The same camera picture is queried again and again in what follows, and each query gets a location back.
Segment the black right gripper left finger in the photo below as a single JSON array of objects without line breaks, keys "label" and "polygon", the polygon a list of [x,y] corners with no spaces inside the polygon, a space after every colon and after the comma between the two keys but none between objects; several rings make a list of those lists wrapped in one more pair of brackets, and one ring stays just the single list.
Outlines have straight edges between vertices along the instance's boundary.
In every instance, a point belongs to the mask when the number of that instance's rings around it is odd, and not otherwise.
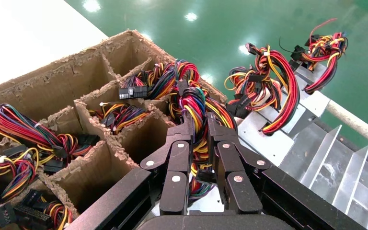
[{"label": "black right gripper left finger", "polygon": [[161,215],[186,215],[192,160],[193,121],[167,130],[163,146],[142,160],[67,228],[134,230],[159,200]]}]

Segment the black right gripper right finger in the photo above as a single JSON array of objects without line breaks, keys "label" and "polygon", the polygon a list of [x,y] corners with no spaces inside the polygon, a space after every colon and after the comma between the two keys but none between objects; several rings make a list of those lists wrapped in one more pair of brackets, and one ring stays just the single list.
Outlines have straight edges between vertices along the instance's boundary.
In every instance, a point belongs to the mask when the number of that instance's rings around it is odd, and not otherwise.
[{"label": "black right gripper right finger", "polygon": [[362,226],[263,156],[242,146],[235,129],[207,114],[209,154],[226,209],[273,217],[296,230],[360,230]]}]

